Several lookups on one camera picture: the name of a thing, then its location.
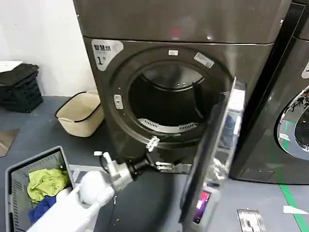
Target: dark gray dryer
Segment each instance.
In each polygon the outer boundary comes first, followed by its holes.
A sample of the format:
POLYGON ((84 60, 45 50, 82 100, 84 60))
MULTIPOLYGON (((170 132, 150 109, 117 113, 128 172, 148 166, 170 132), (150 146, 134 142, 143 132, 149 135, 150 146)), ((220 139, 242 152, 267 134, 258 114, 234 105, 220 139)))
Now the dark gray dryer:
POLYGON ((255 112, 243 128, 232 178, 309 184, 308 15, 309 5, 291 5, 250 102, 255 112))
POLYGON ((290 1, 74 4, 118 158, 143 156, 157 136, 162 161, 191 164, 210 112, 234 77, 249 99, 290 1))

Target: laundry basket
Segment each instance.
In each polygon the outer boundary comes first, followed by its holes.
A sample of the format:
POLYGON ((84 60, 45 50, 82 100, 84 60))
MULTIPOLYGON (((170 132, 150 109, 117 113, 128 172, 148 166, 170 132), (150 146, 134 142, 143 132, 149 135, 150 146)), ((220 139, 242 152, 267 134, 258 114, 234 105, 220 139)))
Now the laundry basket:
POLYGON ((31 202, 27 193, 28 174, 44 168, 67 170, 71 186, 74 187, 69 165, 60 146, 9 167, 5 171, 6 232, 24 232, 31 227, 28 212, 36 204, 31 202))
POLYGON ((89 137, 102 123, 104 112, 96 92, 81 92, 58 109, 56 118, 67 133, 89 137))

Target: gray laundry basket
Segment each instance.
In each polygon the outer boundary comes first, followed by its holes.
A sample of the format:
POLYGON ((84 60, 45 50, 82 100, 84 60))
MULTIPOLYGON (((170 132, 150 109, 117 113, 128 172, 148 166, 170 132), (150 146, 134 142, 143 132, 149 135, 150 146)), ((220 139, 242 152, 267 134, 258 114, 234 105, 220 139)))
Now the gray laundry basket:
POLYGON ((36 206, 27 193, 28 173, 40 169, 63 168, 74 181, 62 147, 57 146, 9 167, 5 171, 6 232, 25 232, 31 227, 28 211, 36 206))

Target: dryer door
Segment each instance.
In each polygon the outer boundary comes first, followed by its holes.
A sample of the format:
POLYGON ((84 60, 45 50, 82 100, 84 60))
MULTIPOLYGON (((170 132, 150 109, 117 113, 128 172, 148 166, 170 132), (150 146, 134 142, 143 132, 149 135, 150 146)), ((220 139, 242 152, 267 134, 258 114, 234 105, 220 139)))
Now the dryer door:
POLYGON ((211 112, 210 126, 201 139, 183 190, 180 223, 184 232, 202 232, 209 225, 234 156, 244 100, 244 86, 235 78, 229 96, 211 112))
POLYGON ((277 126, 277 139, 290 155, 309 160, 309 86, 284 109, 277 126))

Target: black plastic crate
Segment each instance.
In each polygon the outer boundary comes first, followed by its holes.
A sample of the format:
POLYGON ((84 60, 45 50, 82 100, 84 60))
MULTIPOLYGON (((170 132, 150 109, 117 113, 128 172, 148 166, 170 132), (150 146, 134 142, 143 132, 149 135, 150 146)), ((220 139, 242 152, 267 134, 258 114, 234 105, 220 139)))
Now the black plastic crate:
POLYGON ((0 105, 11 111, 30 113, 43 101, 37 75, 35 71, 11 86, 0 83, 0 105))

